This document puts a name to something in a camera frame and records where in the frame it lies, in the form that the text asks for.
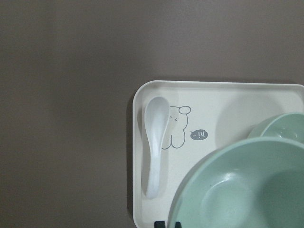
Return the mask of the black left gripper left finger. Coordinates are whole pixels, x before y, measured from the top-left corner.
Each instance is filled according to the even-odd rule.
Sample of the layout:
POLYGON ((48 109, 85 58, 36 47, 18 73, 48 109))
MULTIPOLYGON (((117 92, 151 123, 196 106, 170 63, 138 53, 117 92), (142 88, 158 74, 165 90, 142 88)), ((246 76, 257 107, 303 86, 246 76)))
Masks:
POLYGON ((154 222, 154 228, 166 228, 165 222, 154 222))

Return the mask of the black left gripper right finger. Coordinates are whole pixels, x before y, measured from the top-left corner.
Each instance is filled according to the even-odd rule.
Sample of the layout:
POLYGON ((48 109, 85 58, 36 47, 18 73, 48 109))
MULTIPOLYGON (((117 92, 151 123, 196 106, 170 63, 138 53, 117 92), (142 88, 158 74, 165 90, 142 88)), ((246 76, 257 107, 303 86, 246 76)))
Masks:
POLYGON ((175 223, 175 228, 181 228, 181 223, 180 222, 176 222, 175 223))

